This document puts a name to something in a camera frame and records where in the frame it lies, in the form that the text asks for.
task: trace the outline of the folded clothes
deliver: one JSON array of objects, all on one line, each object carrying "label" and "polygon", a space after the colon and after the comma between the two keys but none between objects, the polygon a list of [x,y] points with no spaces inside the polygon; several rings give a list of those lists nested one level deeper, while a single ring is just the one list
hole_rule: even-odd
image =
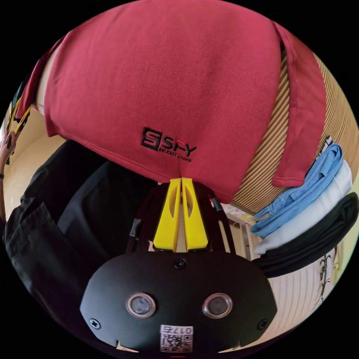
[{"label": "folded clothes", "polygon": [[252,233],[266,237],[303,211],[329,186],[343,162],[339,145],[330,145],[314,162],[301,187],[290,188],[258,212]]},{"label": "folded clothes", "polygon": [[288,243],[323,219],[351,190],[352,171],[344,160],[329,186],[302,212],[266,236],[254,249],[262,255],[270,249]]},{"label": "folded clothes", "polygon": [[253,260],[268,277],[299,270],[329,253],[352,228],[359,213],[356,193],[347,194],[311,229],[283,246]]}]

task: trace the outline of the qr code sticker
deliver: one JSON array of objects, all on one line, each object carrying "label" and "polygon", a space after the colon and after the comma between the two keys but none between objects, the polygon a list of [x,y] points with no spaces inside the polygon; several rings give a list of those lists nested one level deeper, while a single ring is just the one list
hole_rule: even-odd
[{"label": "qr code sticker", "polygon": [[161,351],[166,353],[191,353],[192,326],[161,325]]}]

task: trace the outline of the sspy logo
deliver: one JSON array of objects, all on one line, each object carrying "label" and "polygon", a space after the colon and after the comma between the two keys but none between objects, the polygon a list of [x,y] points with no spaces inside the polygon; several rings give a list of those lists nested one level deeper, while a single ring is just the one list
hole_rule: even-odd
[{"label": "sspy logo", "polygon": [[169,154],[187,162],[192,162],[189,156],[197,148],[170,136],[164,136],[162,132],[148,127],[143,129],[141,146],[156,152]]}]

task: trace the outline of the black fabric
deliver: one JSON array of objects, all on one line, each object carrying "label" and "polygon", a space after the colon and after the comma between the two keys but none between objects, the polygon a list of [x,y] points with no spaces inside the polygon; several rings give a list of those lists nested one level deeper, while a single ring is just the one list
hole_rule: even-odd
[{"label": "black fabric", "polygon": [[35,172],[20,201],[44,202],[57,222],[75,192],[106,161],[77,142],[66,141]]},{"label": "black fabric", "polygon": [[253,260],[268,278],[279,277],[317,261],[335,248],[358,218],[359,201],[350,193],[315,226]]},{"label": "black fabric", "polygon": [[58,227],[99,268],[125,252],[137,209],[156,185],[107,161],[70,200]]},{"label": "black fabric", "polygon": [[[121,351],[93,335],[80,303],[98,267],[125,251],[138,207],[155,185],[69,141],[36,171],[7,224],[0,223],[6,252],[41,307],[79,339],[115,356]],[[66,235],[60,217],[67,218]]]}]

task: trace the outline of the beige striped wall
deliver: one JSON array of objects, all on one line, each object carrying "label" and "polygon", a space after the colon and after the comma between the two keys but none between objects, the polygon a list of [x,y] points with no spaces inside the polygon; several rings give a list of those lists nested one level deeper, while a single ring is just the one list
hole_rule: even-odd
[{"label": "beige striped wall", "polygon": [[[325,125],[316,156],[324,145],[325,138],[328,135],[332,136],[333,140],[343,148],[344,159],[352,170],[354,182],[359,167],[358,127],[337,81],[321,60],[316,55],[314,56],[323,75],[327,100]],[[234,206],[254,214],[273,202],[280,193],[287,189],[272,186],[271,180],[284,151],[288,120],[289,81],[286,52],[284,51],[278,96],[272,112],[272,119],[246,177],[233,199]]]}]

